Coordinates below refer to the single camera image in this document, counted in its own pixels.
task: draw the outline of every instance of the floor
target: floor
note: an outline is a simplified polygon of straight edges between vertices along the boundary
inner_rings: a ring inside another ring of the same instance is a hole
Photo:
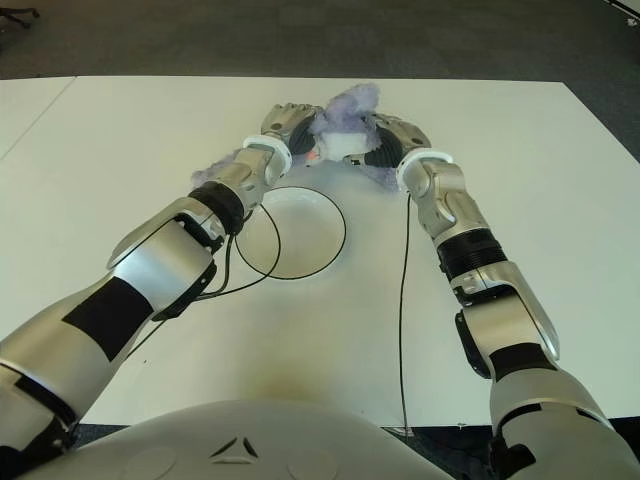
[[[0,1],[42,14],[30,30],[0,19],[1,79],[561,81],[640,160],[640,27],[627,27],[625,16],[601,0]],[[80,443],[114,428],[81,426]],[[420,429],[412,446],[455,478],[488,478],[484,445],[490,432],[469,428],[464,434]],[[637,419],[621,420],[616,428],[638,449]]]

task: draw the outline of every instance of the white tabletop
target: white tabletop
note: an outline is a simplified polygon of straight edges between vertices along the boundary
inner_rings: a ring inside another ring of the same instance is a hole
[[[0,163],[0,337],[94,281],[127,231],[255,133],[274,103],[324,104],[355,80],[78,78]],[[640,167],[562,84],[379,80],[380,111],[415,122],[469,191],[554,321],[561,364],[611,416],[638,415]],[[330,404],[402,423],[397,309],[404,199],[346,165],[297,169],[343,210],[336,262],[191,306],[118,372],[85,417],[135,423],[245,397]],[[412,425],[489,422],[459,309],[411,226],[405,384]],[[256,278],[234,253],[231,285]]]
[[[73,78],[0,81],[0,160]]]

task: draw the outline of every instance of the black cable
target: black cable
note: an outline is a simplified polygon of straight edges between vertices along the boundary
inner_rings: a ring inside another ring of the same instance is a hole
[[[165,322],[169,320],[164,319],[162,320],[160,323],[158,323],[158,325],[156,325],[156,328],[154,328],[153,330],[151,330],[149,333],[147,333],[147,335],[135,346],[131,349],[131,351],[127,354],[127,356],[125,357],[125,360],[127,360],[131,355],[133,355],[135,353],[136,350],[138,350],[143,344],[144,342],[146,342],[147,340],[149,340],[151,338],[151,335],[153,335],[154,333],[156,333],[158,331],[158,329],[165,324]]]
[[[215,297],[227,288],[227,285],[229,284],[229,267],[231,264],[231,245],[233,245],[233,240],[235,238],[236,237],[234,235],[229,235],[229,238],[227,238],[227,250],[224,253],[224,280],[222,281],[222,285],[213,292],[203,292],[200,295],[211,295],[212,297]]]
[[[404,297],[404,281],[407,278],[407,260],[409,259],[409,221],[411,212],[411,195],[407,195],[407,225],[404,246],[404,263],[402,280],[400,281],[400,302],[398,309],[398,356],[400,365],[400,401],[402,402],[402,420],[404,422],[404,443],[409,442],[409,422],[407,421],[407,404],[404,398],[404,364],[402,361],[402,303]]]
[[[276,261],[273,263],[273,266],[271,267],[271,269],[261,278],[259,278],[258,280],[251,282],[247,285],[243,285],[242,287],[238,287],[238,288],[234,288],[233,290],[229,290],[228,292],[225,292],[224,289],[227,287],[227,283],[229,282],[229,267],[231,264],[231,244],[233,242],[233,240],[235,240],[235,236],[230,236],[229,239],[227,240],[227,250],[225,252],[225,272],[224,272],[224,281],[222,282],[222,285],[220,286],[220,288],[218,288],[217,290],[213,291],[213,292],[208,292],[208,293],[203,293],[201,295],[199,295],[195,301],[199,301],[199,300],[207,300],[209,298],[215,298],[215,297],[221,297],[223,295],[228,295],[230,293],[234,293],[234,292],[239,292],[240,290],[244,290],[245,288],[249,288],[252,287],[260,282],[262,282],[265,278],[267,278],[269,275],[271,275],[273,273],[273,271],[276,269],[276,266],[278,265],[278,262],[280,261],[280,254],[282,253],[282,242],[280,239],[280,231],[278,230],[278,227],[276,225],[275,220],[273,219],[273,217],[271,216],[271,214],[269,213],[269,211],[264,208],[263,205],[260,205],[260,207],[264,210],[264,213],[267,214],[267,216],[269,217],[269,220],[271,220],[271,224],[273,225],[273,228],[276,231],[276,237],[278,238],[278,253],[276,254]],[[251,217],[251,214],[253,213],[253,211],[247,216],[247,218],[245,218],[245,221],[248,220]],[[131,349],[131,351],[127,354],[127,356],[125,357],[125,360],[127,360],[131,355],[133,355],[135,353],[136,350],[138,350],[147,340],[149,340],[149,338],[151,338],[151,336],[156,333],[160,327],[162,327],[162,325],[165,324],[165,322],[168,319],[162,320],[160,323],[158,323],[158,325],[156,326],[156,328],[154,328],[153,330],[151,330],[135,347],[133,347]]]
[[[258,283],[260,283],[263,280],[265,280],[266,278],[269,278],[269,276],[276,269],[276,267],[278,266],[278,262],[280,261],[280,254],[282,253],[282,240],[280,238],[280,231],[278,230],[278,226],[276,225],[276,222],[273,219],[273,217],[271,216],[271,214],[269,213],[269,211],[266,208],[264,208],[264,205],[260,205],[260,207],[262,208],[262,210],[264,210],[264,213],[267,214],[267,217],[269,217],[269,220],[271,221],[271,225],[273,225],[273,228],[276,231],[276,237],[278,238],[278,252],[276,254],[276,260],[275,260],[275,262],[273,262],[273,266],[271,267],[271,269],[267,273],[265,273],[262,277],[260,277],[258,280],[255,280],[255,281],[253,281],[251,283],[248,283],[246,285],[243,285],[241,287],[233,288],[231,290],[227,290],[225,292],[221,292],[221,293],[218,293],[216,295],[212,295],[213,292],[211,292],[211,294],[203,293],[203,294],[199,295],[195,299],[196,302],[199,302],[200,300],[207,300],[209,298],[222,297],[224,295],[229,295],[230,293],[239,292],[240,290],[244,290],[245,288],[253,287],[254,285],[257,285]]]

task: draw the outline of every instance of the black circle outline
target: black circle outline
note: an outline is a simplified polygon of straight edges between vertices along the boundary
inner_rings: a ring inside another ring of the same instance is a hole
[[[336,207],[336,210],[338,210],[338,213],[340,214],[340,218],[342,219],[342,225],[344,226],[344,235],[342,236],[342,243],[340,244],[340,248],[338,249],[338,251],[336,252],[336,254],[334,255],[334,257],[333,257],[331,260],[329,260],[329,262],[328,262],[326,265],[324,265],[323,267],[321,267],[320,269],[318,269],[318,270],[316,270],[316,271],[314,271],[314,272],[311,272],[311,273],[307,273],[306,275],[302,275],[302,276],[300,276],[300,277],[276,277],[276,276],[274,276],[273,274],[269,275],[269,278],[274,278],[274,279],[276,279],[276,280],[300,280],[300,279],[302,279],[302,278],[307,278],[307,277],[310,277],[310,276],[312,276],[312,275],[315,275],[316,273],[320,273],[322,270],[326,269],[329,265],[331,265],[331,264],[336,260],[336,258],[338,258],[338,255],[340,255],[340,252],[342,252],[342,249],[344,248],[344,243],[345,243],[345,241],[347,240],[347,222],[346,222],[346,221],[345,221],[345,219],[344,219],[344,215],[342,214],[342,210],[340,210],[340,207],[338,207],[338,205],[336,205],[336,202],[334,202],[333,200],[331,200],[331,199],[330,199],[328,196],[326,196],[324,193],[319,192],[318,190],[315,190],[315,189],[313,189],[313,188],[309,188],[309,187],[300,187],[300,186],[297,186],[297,185],[290,185],[290,186],[287,186],[287,187],[278,187],[278,188],[274,188],[274,189],[272,189],[272,190],[270,190],[270,191],[272,191],[272,192],[273,192],[273,191],[275,191],[275,190],[282,190],[282,189],[284,189],[284,188],[300,188],[300,189],[302,189],[302,190],[310,190],[310,191],[312,191],[312,192],[314,192],[314,193],[317,193],[318,195],[322,195],[324,198],[326,198],[327,200],[329,200],[329,201],[333,204],[333,206],[334,206],[334,207]],[[237,237],[237,236],[234,238],[234,243],[235,243],[235,245],[236,245],[236,250],[238,251],[238,254],[240,254],[240,258],[242,258],[242,260],[244,260],[244,263],[246,263],[247,265],[249,265],[249,267],[251,267],[251,269],[252,269],[254,272],[257,272],[257,273],[259,273],[260,275],[265,275],[265,272],[261,272],[260,270],[258,270],[257,268],[255,268],[253,265],[251,265],[251,264],[247,261],[247,259],[246,259],[246,258],[244,258],[244,255],[242,255],[242,251],[240,250],[240,247],[238,246],[238,237]]]

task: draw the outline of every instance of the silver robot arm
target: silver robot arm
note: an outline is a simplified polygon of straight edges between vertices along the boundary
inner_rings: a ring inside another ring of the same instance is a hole
[[[449,155],[403,142],[398,183],[418,207],[462,305],[467,359],[492,379],[491,461],[500,478],[640,477],[640,465],[585,387],[558,366],[558,337]]]
[[[128,234],[102,279],[0,342],[0,478],[63,453],[145,324],[177,317],[211,282],[213,255],[289,170],[291,134],[314,113],[280,107],[277,131]]]

